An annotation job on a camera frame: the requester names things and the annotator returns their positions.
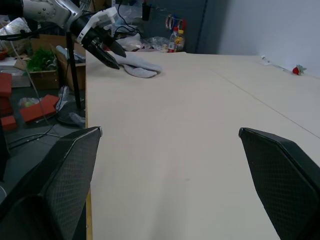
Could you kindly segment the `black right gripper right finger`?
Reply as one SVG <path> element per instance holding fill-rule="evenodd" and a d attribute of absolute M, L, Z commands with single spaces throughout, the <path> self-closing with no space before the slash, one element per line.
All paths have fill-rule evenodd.
<path fill-rule="evenodd" d="M 320 238 L 320 168 L 293 141 L 242 127 L 256 193 L 282 240 Z"/>

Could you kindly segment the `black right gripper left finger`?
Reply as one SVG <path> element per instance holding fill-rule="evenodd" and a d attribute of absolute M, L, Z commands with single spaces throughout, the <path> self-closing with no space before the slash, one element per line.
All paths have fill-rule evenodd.
<path fill-rule="evenodd" d="M 99 126 L 60 138 L 0 204 L 2 240 L 71 240 L 90 190 Z"/>

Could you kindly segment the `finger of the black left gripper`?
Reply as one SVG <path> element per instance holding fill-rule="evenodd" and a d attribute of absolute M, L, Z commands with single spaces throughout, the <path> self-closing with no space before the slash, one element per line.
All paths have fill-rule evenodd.
<path fill-rule="evenodd" d="M 108 45 L 108 48 L 116 55 L 121 57 L 126 57 L 126 52 L 123 49 L 123 47 L 116 41 L 113 41 L 110 45 Z"/>
<path fill-rule="evenodd" d="M 107 67 L 116 70 L 120 69 L 115 58 L 109 53 L 105 52 L 98 44 L 90 44 L 90 53 Z"/>

